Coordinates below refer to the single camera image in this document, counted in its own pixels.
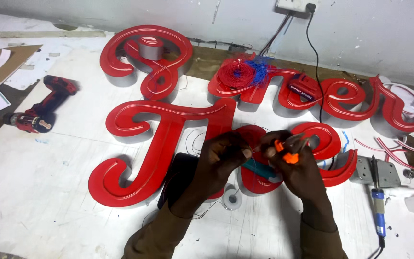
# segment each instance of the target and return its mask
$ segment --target electrical outlet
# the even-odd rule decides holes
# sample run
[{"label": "electrical outlet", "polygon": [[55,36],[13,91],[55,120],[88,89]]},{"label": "electrical outlet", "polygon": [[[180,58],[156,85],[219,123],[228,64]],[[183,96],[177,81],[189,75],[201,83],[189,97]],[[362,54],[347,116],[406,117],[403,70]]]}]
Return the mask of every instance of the electrical outlet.
[{"label": "electrical outlet", "polygon": [[317,10],[317,0],[277,0],[276,6],[297,12],[307,12],[307,4],[315,4]]}]

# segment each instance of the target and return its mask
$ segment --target white wall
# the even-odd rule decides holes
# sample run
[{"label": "white wall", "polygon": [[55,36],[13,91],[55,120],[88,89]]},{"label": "white wall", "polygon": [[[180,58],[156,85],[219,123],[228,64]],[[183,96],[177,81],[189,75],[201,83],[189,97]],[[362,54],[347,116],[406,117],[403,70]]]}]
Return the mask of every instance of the white wall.
[{"label": "white wall", "polygon": [[[187,37],[252,44],[261,49],[280,25],[275,0],[0,0],[0,13],[119,31],[157,24]],[[307,64],[307,19],[295,18],[276,57]],[[414,85],[414,0],[322,0],[310,27],[321,66],[381,73]]]}]

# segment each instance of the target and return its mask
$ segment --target coiled red wire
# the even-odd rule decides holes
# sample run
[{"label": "coiled red wire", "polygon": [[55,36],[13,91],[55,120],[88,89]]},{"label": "coiled red wire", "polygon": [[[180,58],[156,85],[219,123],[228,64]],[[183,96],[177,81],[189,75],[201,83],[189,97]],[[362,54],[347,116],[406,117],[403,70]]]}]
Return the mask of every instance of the coiled red wire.
[{"label": "coiled red wire", "polygon": [[243,89],[251,85],[256,70],[245,63],[244,59],[232,59],[218,70],[221,83],[232,89]]}]

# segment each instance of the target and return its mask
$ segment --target white work table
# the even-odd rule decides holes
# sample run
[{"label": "white work table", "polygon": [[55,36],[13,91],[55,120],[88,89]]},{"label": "white work table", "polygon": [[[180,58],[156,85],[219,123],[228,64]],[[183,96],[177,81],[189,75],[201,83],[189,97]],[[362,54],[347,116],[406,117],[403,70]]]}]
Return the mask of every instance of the white work table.
[{"label": "white work table", "polygon": [[[0,129],[0,251],[29,259],[37,258],[120,258],[127,239],[142,226],[144,218],[157,209],[159,196],[146,205],[130,209],[103,206],[90,196],[87,182],[92,170],[102,161],[127,155],[132,164],[132,178],[138,173],[151,140],[122,144],[106,130],[108,113],[126,101],[139,100],[140,83],[145,74],[138,71],[138,82],[127,88],[111,85],[101,71],[100,51],[74,47],[57,58],[49,75],[80,82],[80,90],[56,110],[57,120],[47,134],[33,134],[4,125]],[[209,107],[207,80],[182,76],[183,88],[175,105]],[[274,114],[272,100],[277,86],[269,86],[254,113],[236,109],[233,128],[256,124],[270,130],[288,129],[298,122],[317,121],[310,113],[288,119]],[[23,112],[49,94],[42,81],[26,97],[17,112]],[[152,122],[155,131],[158,122]],[[185,139],[193,130],[186,129],[176,152],[186,152]],[[336,129],[345,143],[342,130]],[[384,153],[367,150],[353,141],[377,147],[379,136],[368,120],[344,130],[350,143],[347,149],[358,154],[384,159]],[[187,140],[191,151],[193,133]],[[194,147],[200,149],[203,136]],[[387,145],[393,140],[384,138]],[[414,188],[414,180],[402,175],[402,185]],[[236,172],[229,183],[237,188]],[[338,225],[343,249],[350,259],[365,259],[378,248],[371,187],[346,181],[327,189]],[[301,201],[283,184],[275,191],[248,197],[242,206],[227,211],[215,204],[206,215],[193,220],[185,238],[176,247],[174,258],[299,258],[299,221]],[[199,211],[209,207],[204,204]],[[414,259],[414,213],[405,207],[403,198],[391,197],[385,206],[386,248],[380,258]]]}]

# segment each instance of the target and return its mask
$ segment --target bundle of blue wire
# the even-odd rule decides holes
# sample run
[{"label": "bundle of blue wire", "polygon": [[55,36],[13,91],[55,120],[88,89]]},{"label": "bundle of blue wire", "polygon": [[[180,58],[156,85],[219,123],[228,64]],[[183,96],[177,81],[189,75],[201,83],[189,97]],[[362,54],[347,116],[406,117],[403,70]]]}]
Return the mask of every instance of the bundle of blue wire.
[{"label": "bundle of blue wire", "polygon": [[245,63],[256,71],[255,78],[253,79],[251,85],[260,85],[268,80],[268,64],[266,62],[247,60]]}]

